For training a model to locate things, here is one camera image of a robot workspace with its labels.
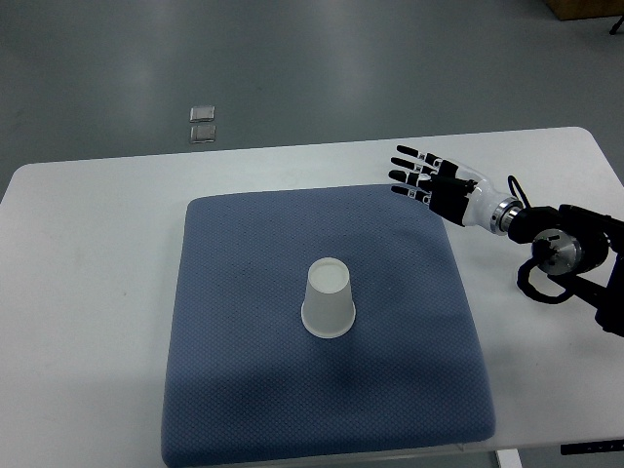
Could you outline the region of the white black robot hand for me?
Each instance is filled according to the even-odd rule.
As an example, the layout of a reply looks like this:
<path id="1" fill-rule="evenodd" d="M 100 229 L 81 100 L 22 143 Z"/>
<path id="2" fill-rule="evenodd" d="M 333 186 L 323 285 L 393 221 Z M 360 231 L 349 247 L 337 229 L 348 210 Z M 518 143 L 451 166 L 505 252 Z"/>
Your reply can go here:
<path id="1" fill-rule="evenodd" d="M 507 233 L 523 208 L 512 194 L 495 189 L 476 170 L 429 152 L 399 145 L 399 157 L 388 176 L 394 193 L 425 205 L 429 211 L 459 226 L 480 226 L 495 235 Z"/>

